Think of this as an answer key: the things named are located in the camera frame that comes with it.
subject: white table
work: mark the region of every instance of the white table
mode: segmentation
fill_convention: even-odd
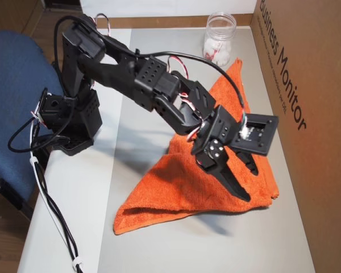
[[[111,30],[130,45],[131,30]],[[103,63],[115,61],[106,56]],[[97,272],[122,95],[95,83],[102,126],[92,147],[75,156],[54,151],[45,172],[48,192],[62,211],[84,260],[85,272]],[[73,272],[68,250],[39,196],[18,272]]]
[[[132,30],[130,48],[200,54],[202,29]],[[112,31],[129,45],[130,31]],[[233,56],[243,60],[251,110],[271,114],[255,45],[238,28]],[[185,61],[191,79],[206,89],[217,72]],[[269,161],[280,197],[266,210],[241,215],[200,214],[115,236],[115,213],[136,183],[164,153],[173,133],[156,114],[117,92],[96,86],[103,119],[93,147],[74,157],[56,151],[46,171],[84,260],[85,272],[314,272],[300,213],[276,134]],[[35,208],[19,272],[72,272],[67,249],[41,200]]]

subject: wire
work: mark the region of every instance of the wire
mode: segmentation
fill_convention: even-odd
[[[194,107],[193,103],[186,98],[181,98],[181,101],[187,104],[192,109],[192,111],[195,112],[197,110],[196,107]]]
[[[190,133],[188,134],[187,139],[186,139],[187,142],[193,141],[193,136],[196,135],[196,133],[199,132],[200,128],[201,128],[201,126],[198,126],[198,127],[196,127],[195,129],[193,129],[192,132],[190,132]]]
[[[38,107],[39,107],[39,103],[36,107],[35,114],[38,111]],[[33,132],[34,132],[34,120],[31,122],[31,128],[30,128],[30,146],[33,140]],[[55,226],[57,227],[57,230],[60,233],[64,244],[68,248],[68,251],[72,260],[74,260],[76,257],[78,257],[78,250],[77,250],[76,242],[74,241],[72,233],[70,232],[68,225],[66,221],[64,220],[64,217],[60,209],[58,208],[57,204],[54,202],[52,197],[48,194],[47,183],[45,181],[43,171],[41,170],[38,162],[34,161],[35,157],[33,156],[32,151],[30,152],[30,155],[31,155],[30,157],[31,163],[32,163],[32,167],[33,167],[33,171],[34,171],[35,179],[39,188],[40,195],[42,196],[45,206],[47,207],[47,210],[49,212],[49,215],[51,216]],[[39,181],[39,175],[38,175],[39,173],[41,174],[42,183]],[[59,223],[56,220],[56,218],[60,222],[63,232],[61,231],[61,228],[59,227]],[[76,270],[77,270],[77,273],[83,272],[80,264],[76,265]]]
[[[58,38],[58,30],[59,30],[59,26],[66,20],[72,20],[74,22],[77,23],[81,23],[83,26],[89,28],[91,31],[93,31],[97,36],[99,36],[101,39],[104,39],[104,36],[96,29],[93,28],[93,26],[91,26],[87,21],[75,17],[75,16],[71,16],[71,15],[67,15],[62,17],[61,19],[59,19],[57,21],[57,23],[55,24],[55,30],[54,30],[54,37],[53,37],[53,43],[54,43],[54,51],[55,51],[55,61],[54,61],[54,68],[55,71],[57,72],[58,78],[59,78],[59,82],[60,85],[62,87],[63,92],[65,93],[65,89],[63,86],[63,82],[62,82],[62,78],[61,78],[61,70],[59,69],[59,61],[58,61],[58,48],[57,48],[57,38]],[[129,49],[126,50],[123,47],[119,46],[118,44],[116,44],[114,41],[112,41],[111,39],[106,39],[106,41],[111,44],[111,46],[115,47],[116,49],[120,50],[121,52],[128,54],[130,56],[136,57],[135,53],[133,53],[132,51],[130,51]]]
[[[110,33],[110,29],[111,29],[110,20],[108,19],[108,17],[107,17],[105,14],[99,13],[99,14],[96,15],[96,17],[95,17],[95,24],[96,24],[96,27],[97,27],[97,18],[98,18],[99,16],[103,16],[103,17],[106,18],[106,20],[107,20],[107,35],[108,35],[108,36],[111,36],[111,33]]]
[[[240,119],[240,120],[241,120],[241,125],[240,125],[240,126],[241,126],[241,128],[242,128],[242,127],[244,127],[244,125],[246,125],[246,124],[245,124],[245,121],[246,121],[245,110],[242,111],[242,113],[241,113],[241,119]]]
[[[69,113],[69,116],[67,118],[67,120],[65,121],[65,123],[63,123],[63,125],[59,128],[58,131],[56,131],[52,137],[50,137],[48,140],[46,140],[44,143],[36,146],[36,147],[30,147],[30,148],[27,148],[27,149],[16,149],[16,148],[13,148],[11,146],[11,143],[13,142],[13,140],[16,138],[16,136],[24,130],[25,127],[27,127],[29,125],[29,123],[31,123],[35,118],[32,117],[30,118],[22,127],[19,128],[19,130],[17,130],[12,136],[11,138],[9,139],[9,142],[7,143],[7,146],[9,148],[10,151],[12,152],[18,152],[18,153],[21,153],[21,152],[33,152],[33,151],[36,151],[36,150],[39,150],[39,149],[42,149],[42,148],[45,148],[47,146],[50,145],[50,143],[68,126],[69,122],[71,121],[72,117],[73,117],[73,113],[74,113],[74,105],[75,105],[75,100],[71,100],[71,108],[70,108],[70,113]]]
[[[168,57],[168,60],[167,60],[167,72],[171,72],[171,65],[170,65],[170,63],[169,63],[169,59],[174,59],[174,60],[176,60],[176,61],[178,61],[179,63],[180,63],[180,65],[182,66],[182,68],[183,68],[183,71],[184,71],[184,73],[185,73],[185,75],[186,75],[186,79],[188,80],[188,70],[187,70],[187,67],[185,66],[185,64],[183,63],[183,61],[180,59],[180,58],[178,58],[177,56],[169,56]]]
[[[236,83],[234,83],[232,78],[224,70],[222,70],[221,67],[219,67],[218,65],[214,64],[211,61],[208,61],[208,60],[206,60],[204,58],[201,58],[201,57],[198,57],[198,56],[194,56],[194,55],[190,55],[190,54],[185,54],[185,53],[179,53],[179,52],[173,52],[173,51],[162,51],[162,52],[155,52],[155,53],[151,53],[151,54],[142,54],[142,55],[139,55],[139,57],[141,57],[141,58],[149,58],[151,56],[153,56],[153,57],[160,57],[160,56],[169,56],[169,55],[177,56],[177,57],[183,57],[183,58],[190,59],[190,60],[195,60],[195,61],[200,61],[200,62],[202,62],[204,64],[207,64],[207,65],[213,67],[214,69],[216,69],[232,85],[232,87],[234,88],[236,94],[238,95],[238,99],[239,99],[240,105],[244,109],[244,99],[241,96],[239,88],[236,86]]]

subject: white cable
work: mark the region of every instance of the white cable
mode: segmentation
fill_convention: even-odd
[[[192,102],[190,102],[189,100],[186,100],[185,98],[181,98],[181,101],[187,104],[192,109],[192,111],[196,111],[196,107],[194,107]]]
[[[195,129],[192,130],[187,136],[187,142],[190,142],[192,140],[192,137],[195,135],[200,130],[200,126],[196,127]]]
[[[111,30],[110,20],[109,20],[109,17],[107,17],[105,14],[99,13],[99,14],[96,15],[96,17],[95,17],[95,19],[94,19],[96,28],[97,28],[97,18],[98,18],[99,16],[103,16],[103,17],[107,20],[107,35],[108,35],[108,36],[111,36],[111,32],[110,32],[110,30]]]
[[[171,64],[169,63],[169,60],[170,59],[173,59],[173,60],[176,60],[181,66],[182,66],[182,68],[183,68],[183,71],[184,71],[184,74],[185,74],[185,77],[186,77],[186,79],[188,80],[188,70],[187,70],[187,67],[186,67],[186,65],[183,63],[183,61],[180,59],[180,58],[178,58],[177,56],[173,56],[173,55],[170,55],[169,57],[168,57],[168,60],[167,60],[167,72],[169,72],[169,73],[171,73]]]
[[[39,108],[39,102],[38,102],[38,104],[37,104],[37,106],[36,106],[36,108],[35,108],[35,111],[34,111],[35,114],[37,113],[38,108]],[[31,126],[30,126],[30,140],[29,140],[29,144],[30,144],[30,145],[29,145],[29,147],[31,147],[31,145],[32,145],[33,125],[34,125],[34,121],[31,122]],[[40,181],[39,181],[39,178],[38,178],[38,174],[37,174],[37,171],[36,171],[36,169],[35,169],[35,163],[38,162],[38,159],[37,159],[35,156],[33,156],[33,152],[32,152],[32,151],[30,151],[30,159],[29,159],[29,161],[30,161],[30,163],[31,163],[31,165],[32,165],[32,167],[33,167],[35,180],[36,180],[36,183],[37,183],[37,185],[38,185],[38,188],[39,188],[39,192],[40,192],[41,198],[43,199],[43,202],[44,202],[45,206],[47,207],[47,211],[48,211],[49,215],[51,216],[53,222],[55,223],[56,228],[57,228],[59,234],[60,234],[61,237],[62,237],[62,240],[63,240],[63,242],[64,242],[64,245],[68,248],[66,239],[64,238],[64,233],[63,233],[62,228],[61,228],[61,226],[60,226],[60,223],[59,223],[57,217],[54,215],[53,211],[50,209],[49,204],[48,204],[48,201],[47,201],[47,198],[45,197],[45,194],[44,194],[44,192],[43,192],[43,190],[42,190],[42,188],[41,188]],[[77,257],[73,260],[72,266],[74,265],[75,261],[76,261],[76,265],[77,265],[77,264],[80,265],[80,269],[81,269],[82,272],[83,272],[83,269],[82,269],[82,259],[81,259],[79,256],[77,256]]]

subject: white wire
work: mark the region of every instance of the white wire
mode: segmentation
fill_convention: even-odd
[[[188,80],[188,71],[187,71],[187,67],[186,67],[186,65],[182,62],[182,60],[179,59],[179,58],[176,57],[176,56],[170,55],[170,56],[168,57],[168,61],[167,61],[167,72],[171,73],[171,71],[172,71],[172,70],[171,70],[171,64],[170,64],[170,62],[169,62],[170,59],[176,60],[176,61],[182,66],[183,71],[184,71],[184,74],[185,74],[185,76],[186,76],[186,79]]]
[[[34,111],[35,114],[37,113],[38,108],[39,108],[39,102],[38,102],[38,104],[37,104],[37,106],[36,106],[36,108],[35,108],[35,111]],[[29,145],[29,147],[31,147],[31,145],[32,145],[33,125],[34,125],[34,121],[32,121],[31,126],[30,126],[30,140],[29,140],[29,144],[30,144],[30,145]],[[33,152],[32,152],[32,151],[30,151],[30,159],[31,159],[31,160],[34,159],[34,156],[33,156]],[[62,231],[62,227],[60,226],[60,223],[59,223],[57,217],[54,215],[53,211],[50,209],[49,204],[48,204],[48,201],[47,201],[47,198],[45,197],[45,194],[44,194],[44,192],[43,192],[43,190],[42,190],[42,188],[41,188],[41,186],[40,186],[40,181],[39,181],[38,174],[37,174],[37,171],[36,171],[36,169],[35,169],[34,163],[32,164],[32,167],[33,167],[33,171],[34,171],[34,175],[35,175],[35,180],[36,180],[36,183],[37,183],[37,185],[38,185],[38,188],[39,188],[39,192],[40,192],[41,198],[43,199],[43,202],[44,202],[44,204],[45,204],[45,207],[47,208],[47,211],[48,211],[49,215],[51,216],[53,222],[54,222],[55,225],[56,225],[56,228],[57,228],[59,234],[60,234],[61,237],[62,237],[62,240],[63,240],[64,245],[68,248],[66,239],[65,239],[65,237],[64,237],[64,233],[63,233],[63,231]]]
[[[187,100],[185,98],[181,98],[181,101],[184,102],[185,104],[187,104],[192,109],[192,111],[196,110],[196,107],[194,107],[193,103],[190,102],[189,100]]]
[[[102,17],[104,17],[104,18],[107,20],[107,35],[108,35],[108,36],[111,36],[110,19],[109,19],[109,17],[107,17],[105,14],[99,13],[99,14],[96,15],[95,19],[92,18],[92,20],[95,21],[96,28],[97,28],[97,18],[98,18],[99,16],[102,16]]]
[[[201,126],[196,127],[195,129],[192,130],[187,136],[187,142],[190,142],[192,140],[192,137],[194,136],[195,133],[197,133],[200,130]]]

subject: cable tie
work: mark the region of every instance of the cable tie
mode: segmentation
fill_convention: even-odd
[[[34,164],[38,163],[38,158],[36,158],[36,156],[32,156],[30,157],[29,162],[34,167]]]
[[[77,256],[74,258],[72,262],[72,267],[77,272],[77,265],[81,265],[81,264],[83,264],[82,259],[80,256]]]
[[[30,113],[32,114],[32,116],[37,120],[39,121],[41,124],[44,125],[45,128],[47,128],[47,125],[45,125],[44,123],[44,119],[41,117],[41,115],[39,113],[34,113],[33,111],[30,111]]]

